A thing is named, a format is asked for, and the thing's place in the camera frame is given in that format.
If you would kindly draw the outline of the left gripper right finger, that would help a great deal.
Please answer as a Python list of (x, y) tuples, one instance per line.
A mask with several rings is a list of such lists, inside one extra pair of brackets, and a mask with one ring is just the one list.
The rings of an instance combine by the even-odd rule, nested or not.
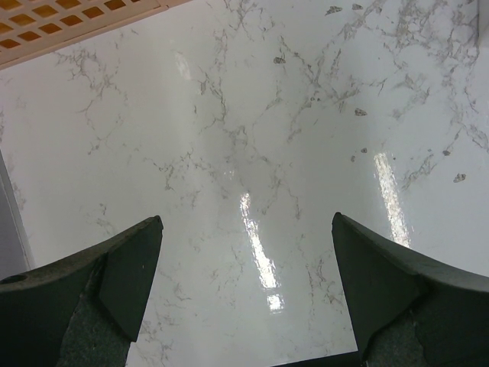
[(332, 220), (335, 257), (362, 366), (486, 366), (488, 279)]

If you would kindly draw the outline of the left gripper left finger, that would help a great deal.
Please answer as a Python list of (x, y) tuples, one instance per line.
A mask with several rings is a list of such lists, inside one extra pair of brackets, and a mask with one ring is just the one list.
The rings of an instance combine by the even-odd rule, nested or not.
[(3, 366), (124, 366), (163, 238), (159, 216), (1, 281)]

